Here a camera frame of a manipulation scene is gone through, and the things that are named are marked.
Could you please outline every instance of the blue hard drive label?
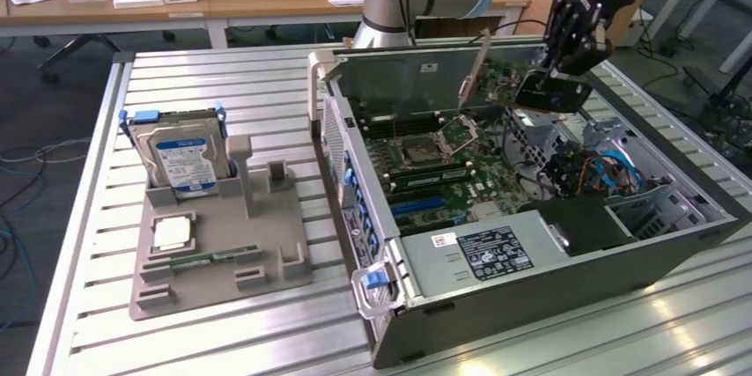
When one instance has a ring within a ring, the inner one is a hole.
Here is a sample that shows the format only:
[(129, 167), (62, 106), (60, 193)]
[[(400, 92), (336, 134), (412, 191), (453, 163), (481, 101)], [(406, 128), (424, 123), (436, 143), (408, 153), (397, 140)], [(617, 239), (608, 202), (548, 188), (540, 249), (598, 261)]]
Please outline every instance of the blue hard drive label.
[(480, 281), (533, 267), (508, 226), (457, 237), (457, 244)]
[(156, 144), (164, 175), (180, 192), (200, 192), (216, 184), (212, 161), (204, 157), (206, 149), (206, 140), (202, 138)]

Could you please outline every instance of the blue cable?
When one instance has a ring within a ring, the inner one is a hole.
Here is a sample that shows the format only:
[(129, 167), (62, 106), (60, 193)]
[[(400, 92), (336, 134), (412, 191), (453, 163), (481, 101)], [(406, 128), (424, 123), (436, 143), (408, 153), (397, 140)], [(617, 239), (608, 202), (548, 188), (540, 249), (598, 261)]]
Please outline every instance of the blue cable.
[(36, 197), (38, 197), (40, 194), (42, 194), (42, 189), (44, 189), (44, 178), (42, 175), (40, 175), (36, 172), (21, 172), (21, 171), (14, 171), (12, 169), (8, 169), (4, 166), (0, 166), (0, 171), (5, 171), (8, 173), (13, 173), (16, 175), (25, 175), (25, 176), (33, 176), (37, 180), (38, 180), (38, 185), (36, 187), (36, 193), (34, 195), (32, 195), (32, 197), (25, 200), (25, 202), (16, 207), (14, 209), (12, 209), (10, 211), (8, 211), (6, 213), (1, 213), (2, 216), (10, 216), (13, 213), (18, 212), (25, 206), (28, 206), (30, 204), (30, 202), (33, 200), (36, 200)]
[(18, 251), (21, 252), (21, 257), (24, 258), (25, 268), (28, 269), (28, 276), (32, 279), (32, 295), (30, 295), (28, 301), (25, 302), (24, 308), (18, 311), (18, 313), (14, 314), (14, 316), (10, 318), (10, 320), (0, 328), (0, 333), (2, 333), (2, 331), (13, 324), (13, 322), (17, 321), (24, 316), (24, 314), (26, 314), (29, 312), (32, 306), (34, 305), (34, 302), (36, 302), (36, 274), (34, 274), (34, 268), (32, 267), (32, 262), (28, 260), (28, 254), (25, 253), (25, 247), (24, 247), (24, 243), (21, 242), (21, 240), (18, 238), (16, 238), (14, 235), (12, 233), (9, 233), (8, 231), (0, 230), (0, 235), (6, 237), (10, 240), (10, 242), (14, 243), (14, 246), (17, 247)]

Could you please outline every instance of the office chair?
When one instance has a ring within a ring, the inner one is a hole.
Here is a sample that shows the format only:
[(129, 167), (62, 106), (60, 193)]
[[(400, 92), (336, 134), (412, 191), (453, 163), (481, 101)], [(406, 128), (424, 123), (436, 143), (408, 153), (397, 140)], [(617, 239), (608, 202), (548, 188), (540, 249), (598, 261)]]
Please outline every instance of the office chair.
[[(162, 39), (165, 41), (174, 41), (174, 33), (170, 31), (162, 31)], [(49, 46), (49, 39), (46, 37), (34, 37), (36, 46), (45, 48)], [(36, 67), (40, 72), (40, 78), (48, 84), (60, 83), (60, 77), (57, 74), (49, 72), (49, 68), (54, 66), (56, 63), (62, 61), (78, 48), (81, 48), (89, 41), (98, 41), (102, 43), (112, 51), (120, 52), (120, 48), (114, 45), (113, 41), (109, 40), (105, 34), (80, 34), (76, 36), (65, 46), (57, 50), (52, 56)]]

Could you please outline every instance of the floor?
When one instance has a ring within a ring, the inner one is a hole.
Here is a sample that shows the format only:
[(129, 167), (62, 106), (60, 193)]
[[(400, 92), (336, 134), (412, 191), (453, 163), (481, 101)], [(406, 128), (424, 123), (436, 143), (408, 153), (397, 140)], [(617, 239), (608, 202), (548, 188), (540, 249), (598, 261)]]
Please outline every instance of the floor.
[[(682, 0), (669, 19), (666, 28), (657, 35), (654, 45), (673, 33), (674, 25), (696, 0)], [(656, 13), (665, 0), (648, 0), (645, 9)], [(704, 69), (722, 84), (728, 79), (716, 71), (726, 54), (736, 47), (749, 31), (749, 16), (724, 4), (717, 4), (692, 38), (696, 50), (680, 50), (670, 60), (676, 66), (692, 65)], [(354, 25), (334, 25), (337, 37), (352, 36)], [(309, 43), (326, 41), (321, 26), (285, 26), (278, 28), (277, 40), (270, 41), (264, 28), (244, 28), (236, 31), (232, 47)], [(209, 40), (204, 31), (176, 32), (177, 40), (169, 43), (158, 32), (113, 35), (114, 43), (130, 51), (208, 48)], [(109, 70), (110, 53), (102, 46), (90, 45), (58, 64), (54, 72), (61, 83), (50, 86), (38, 80), (34, 66), (58, 48), (69, 37), (52, 37), (53, 46), (38, 48), (30, 38), (18, 38), (9, 50), (0, 54), (0, 150), (57, 143), (66, 139), (90, 136), (101, 93)], [(0, 46), (9, 42), (0, 40)], [(633, 80), (642, 84), (649, 79), (670, 72), (666, 65), (650, 61), (634, 50), (620, 50), (613, 63)], [(688, 98), (688, 88), (681, 76), (664, 79), (649, 88), (678, 101)], [(749, 93), (752, 76), (744, 81), (742, 93)], [(61, 149), (50, 159), (64, 159), (81, 154), (84, 145)], [(25, 326), (9, 328), (0, 333), (0, 374), (22, 374), (33, 347), (36, 326), (41, 316), (44, 296), (54, 272), (58, 248), (73, 206), (74, 191), (84, 162), (53, 164), (44, 170), (44, 191), (21, 211), (8, 217), (14, 235), (24, 241), (30, 262), (34, 265), (40, 298), (30, 312), (24, 316)], [(8, 166), (17, 171), (37, 172), (38, 163), (28, 162)], [(28, 177), (0, 173), (0, 198), (5, 199), (28, 182)], [(0, 269), (8, 263), (9, 254), (0, 255)], [(0, 326), (24, 305), (29, 294), (29, 279), (18, 262), (8, 278), (0, 281)]]

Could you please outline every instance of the metal slotted surface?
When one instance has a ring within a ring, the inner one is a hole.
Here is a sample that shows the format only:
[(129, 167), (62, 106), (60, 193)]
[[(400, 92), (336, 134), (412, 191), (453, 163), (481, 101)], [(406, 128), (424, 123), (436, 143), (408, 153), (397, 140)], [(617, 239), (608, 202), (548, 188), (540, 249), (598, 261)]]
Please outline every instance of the metal slotted surface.
[[(65, 238), (68, 242), (68, 237), (78, 237), (70, 241), (74, 263), (70, 269), (58, 265), (54, 275), (53, 284), (69, 281), (69, 288), (61, 301), (45, 308), (29, 374), (668, 376), (710, 370), (716, 375), (750, 374), (749, 228), (640, 292), (410, 365), (385, 371), (370, 368), (305, 120), (305, 57), (317, 48), (333, 47), (338, 46), (149, 53), (137, 55), (133, 66), (113, 68), (122, 72), (121, 90), (110, 87), (114, 112), (120, 106), (133, 113), (212, 107), (220, 101), (228, 109), (228, 132), (252, 137), (249, 166), (269, 159), (292, 164), (314, 279), (301, 288), (130, 321), (126, 303), (145, 172), (116, 122), (108, 122), (92, 188), (78, 192), (78, 197), (89, 198), (90, 212), (72, 216), (70, 225), (84, 224), (84, 229), (69, 228)], [(609, 65), (596, 72), (752, 208), (749, 180)], [(586, 110), (597, 119), (612, 116), (597, 98)]]

